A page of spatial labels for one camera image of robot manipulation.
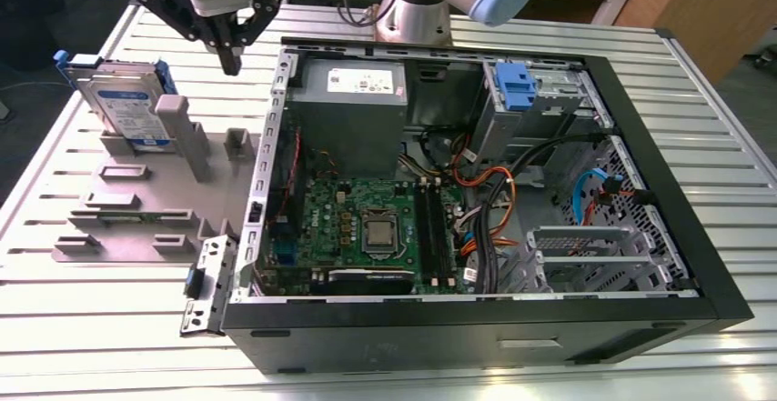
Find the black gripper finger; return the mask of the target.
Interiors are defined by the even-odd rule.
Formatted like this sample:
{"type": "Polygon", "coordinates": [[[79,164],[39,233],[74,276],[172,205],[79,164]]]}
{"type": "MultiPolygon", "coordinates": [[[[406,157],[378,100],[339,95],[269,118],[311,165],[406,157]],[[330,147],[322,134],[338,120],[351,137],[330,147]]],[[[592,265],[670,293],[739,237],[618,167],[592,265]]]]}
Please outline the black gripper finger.
{"type": "Polygon", "coordinates": [[[138,1],[188,41],[200,40],[204,43],[207,50],[218,55],[223,73],[234,75],[234,39],[229,17],[202,16],[195,11],[191,0],[138,1]]]}
{"type": "Polygon", "coordinates": [[[235,22],[233,25],[233,53],[235,60],[234,75],[239,73],[242,68],[242,51],[247,46],[254,44],[269,24],[274,21],[282,1],[283,0],[251,0],[250,7],[253,8],[253,15],[243,22],[235,22]]]}

